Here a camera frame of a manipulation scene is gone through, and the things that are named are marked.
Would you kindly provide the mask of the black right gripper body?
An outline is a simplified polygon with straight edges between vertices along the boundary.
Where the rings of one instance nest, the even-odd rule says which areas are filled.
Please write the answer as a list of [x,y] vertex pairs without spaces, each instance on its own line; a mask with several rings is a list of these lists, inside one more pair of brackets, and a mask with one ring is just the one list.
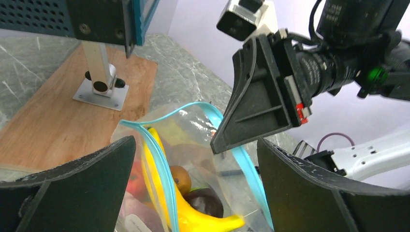
[[276,62],[272,106],[280,127],[300,127],[312,114],[312,93],[308,87],[308,76],[297,58],[300,51],[292,45],[294,37],[287,29],[279,29],[272,36],[272,53]]

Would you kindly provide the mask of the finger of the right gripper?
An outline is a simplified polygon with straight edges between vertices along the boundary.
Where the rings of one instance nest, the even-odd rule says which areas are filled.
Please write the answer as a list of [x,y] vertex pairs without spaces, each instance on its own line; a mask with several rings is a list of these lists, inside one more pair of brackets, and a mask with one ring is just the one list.
[[268,38],[260,35],[247,40],[232,60],[234,86],[223,120],[210,142],[214,154],[292,127]]

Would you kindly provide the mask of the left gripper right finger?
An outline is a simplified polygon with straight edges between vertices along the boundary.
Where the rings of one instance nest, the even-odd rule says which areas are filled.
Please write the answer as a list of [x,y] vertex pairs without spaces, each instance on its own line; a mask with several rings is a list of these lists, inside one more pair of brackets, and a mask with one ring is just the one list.
[[407,232],[410,193],[351,180],[266,139],[259,170],[276,232]]

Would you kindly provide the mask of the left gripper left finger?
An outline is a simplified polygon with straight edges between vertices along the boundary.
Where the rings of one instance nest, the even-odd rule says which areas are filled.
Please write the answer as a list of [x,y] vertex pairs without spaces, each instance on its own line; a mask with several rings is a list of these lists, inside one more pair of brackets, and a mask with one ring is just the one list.
[[82,158],[0,184],[3,232],[112,232],[136,151],[123,137]]

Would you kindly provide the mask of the red toy apple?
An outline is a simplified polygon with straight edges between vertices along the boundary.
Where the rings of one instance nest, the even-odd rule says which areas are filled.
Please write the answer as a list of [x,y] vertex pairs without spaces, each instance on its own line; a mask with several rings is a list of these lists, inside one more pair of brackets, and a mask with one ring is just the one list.
[[139,201],[143,201],[147,196],[147,188],[143,177],[141,161],[133,162],[126,192],[130,193]]

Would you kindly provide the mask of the clear zip top bag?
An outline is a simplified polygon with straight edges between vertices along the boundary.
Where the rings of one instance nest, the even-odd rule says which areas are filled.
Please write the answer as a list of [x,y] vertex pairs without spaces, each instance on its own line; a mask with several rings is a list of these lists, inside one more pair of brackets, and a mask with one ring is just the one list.
[[[134,161],[143,157],[142,128],[154,128],[162,141],[168,166],[185,168],[191,178],[190,191],[213,189],[222,201],[223,217],[238,215],[245,225],[233,232],[271,232],[273,222],[257,169],[243,147],[214,154],[210,147],[223,116],[204,102],[166,104],[133,122],[121,120],[112,141],[133,136]],[[115,230],[117,232],[172,232],[165,216],[154,207],[148,190],[143,201],[125,192]]]

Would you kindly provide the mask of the dark brown toy fruit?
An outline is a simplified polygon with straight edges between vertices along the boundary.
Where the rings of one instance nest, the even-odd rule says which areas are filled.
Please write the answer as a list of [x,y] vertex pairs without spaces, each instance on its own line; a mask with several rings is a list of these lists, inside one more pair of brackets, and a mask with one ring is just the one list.
[[195,210],[216,218],[223,218],[224,208],[221,199],[212,188],[196,188],[184,196]]

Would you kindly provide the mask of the orange toy mango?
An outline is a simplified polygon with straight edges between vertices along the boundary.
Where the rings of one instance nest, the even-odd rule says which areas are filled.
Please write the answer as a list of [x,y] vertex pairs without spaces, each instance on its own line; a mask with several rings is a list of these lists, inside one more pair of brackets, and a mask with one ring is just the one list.
[[169,167],[171,175],[174,179],[174,182],[180,191],[181,195],[184,196],[189,193],[192,182],[189,176],[188,171],[182,166],[172,165]]

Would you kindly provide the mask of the yellow toy banana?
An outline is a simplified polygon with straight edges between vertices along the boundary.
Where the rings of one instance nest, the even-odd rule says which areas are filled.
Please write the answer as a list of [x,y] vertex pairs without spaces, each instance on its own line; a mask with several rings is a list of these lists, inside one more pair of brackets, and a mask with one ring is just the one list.
[[173,179],[161,179],[170,169],[158,132],[154,128],[142,128],[146,137],[142,174],[148,194],[156,210],[163,213],[167,226],[174,232],[231,232],[245,225],[238,215],[214,217],[194,209],[183,197]]

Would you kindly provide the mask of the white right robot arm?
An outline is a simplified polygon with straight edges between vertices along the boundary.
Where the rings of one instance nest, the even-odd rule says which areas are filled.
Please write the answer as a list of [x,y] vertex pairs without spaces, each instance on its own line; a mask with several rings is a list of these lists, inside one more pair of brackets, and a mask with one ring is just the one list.
[[351,82],[359,98],[410,99],[410,43],[398,30],[407,0],[327,0],[309,37],[273,27],[263,0],[231,0],[217,29],[243,42],[234,88],[210,146],[214,154],[306,124],[312,99]]

